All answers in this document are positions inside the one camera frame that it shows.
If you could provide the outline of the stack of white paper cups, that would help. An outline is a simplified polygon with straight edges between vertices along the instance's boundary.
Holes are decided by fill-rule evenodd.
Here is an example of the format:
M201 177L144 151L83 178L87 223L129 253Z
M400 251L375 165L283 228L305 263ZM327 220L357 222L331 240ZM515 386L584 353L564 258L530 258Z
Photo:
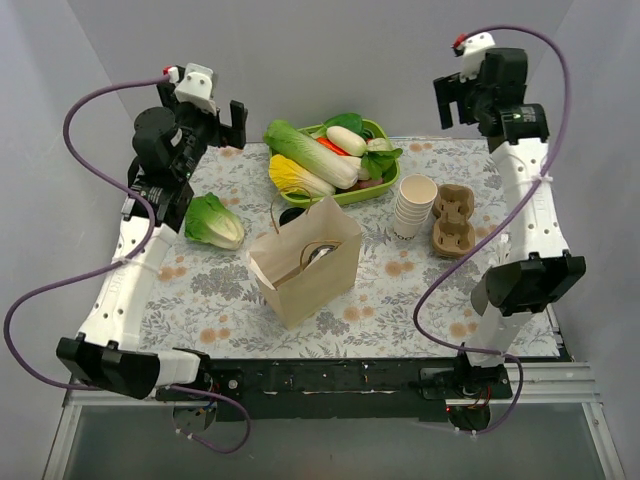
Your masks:
M412 240L431 213L438 193L434 180L422 174L402 179L394 207L393 233L401 240Z

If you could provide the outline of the brown paper takeout bag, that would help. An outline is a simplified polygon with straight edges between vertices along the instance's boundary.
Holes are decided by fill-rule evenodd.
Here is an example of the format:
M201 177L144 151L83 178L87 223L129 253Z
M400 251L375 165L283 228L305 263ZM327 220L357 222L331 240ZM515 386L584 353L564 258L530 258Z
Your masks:
M250 245L248 269L267 304L291 330L353 287L362 230L331 196L284 226L272 225L272 232ZM336 249L309 265L311 252L326 244Z

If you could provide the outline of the brown pulp cup carrier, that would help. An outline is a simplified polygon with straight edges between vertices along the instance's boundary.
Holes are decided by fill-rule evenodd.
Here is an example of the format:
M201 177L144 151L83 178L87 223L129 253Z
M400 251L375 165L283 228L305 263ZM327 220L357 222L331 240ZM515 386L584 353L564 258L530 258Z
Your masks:
M461 258L475 247L475 229L470 222L474 207L474 194L470 188L454 184L438 187L432 206L435 216L432 246L437 254Z

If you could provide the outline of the black plastic cup lid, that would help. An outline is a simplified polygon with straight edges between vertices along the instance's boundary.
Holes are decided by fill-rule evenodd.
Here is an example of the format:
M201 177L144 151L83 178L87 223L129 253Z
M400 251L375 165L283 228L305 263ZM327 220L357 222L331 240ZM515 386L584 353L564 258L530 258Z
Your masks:
M335 245L320 245L316 247L308 257L308 264L311 265L320 258L332 253L336 249Z

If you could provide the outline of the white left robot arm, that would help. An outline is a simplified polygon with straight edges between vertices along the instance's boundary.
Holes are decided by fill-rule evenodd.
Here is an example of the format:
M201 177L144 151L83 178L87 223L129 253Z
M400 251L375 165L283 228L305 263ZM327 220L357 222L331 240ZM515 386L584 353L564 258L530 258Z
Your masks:
M203 354L188 349L147 353L139 344L147 300L192 201L189 181L200 159L211 146L246 143L246 108L231 102L232 122L222 124L214 85L203 74L164 77L156 83L160 105L134 121L135 157L124 188L114 268L77 334L61 338L56 348L61 363L89 387L136 399L171 384L193 400L212 390L211 373L200 367Z

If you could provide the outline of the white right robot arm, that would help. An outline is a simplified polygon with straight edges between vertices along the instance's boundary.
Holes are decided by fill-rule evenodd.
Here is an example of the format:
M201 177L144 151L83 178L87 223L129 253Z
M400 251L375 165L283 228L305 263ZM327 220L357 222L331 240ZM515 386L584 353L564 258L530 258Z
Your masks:
M507 208L510 244L471 292L481 320L451 370L432 376L434 387L475 397L507 383L504 354L532 317L559 300L586 272L571 254L557 219L551 179L543 168L549 150L544 109L525 102L524 50L486 45L479 36L455 47L460 72L434 82L443 128L477 125L487 139Z

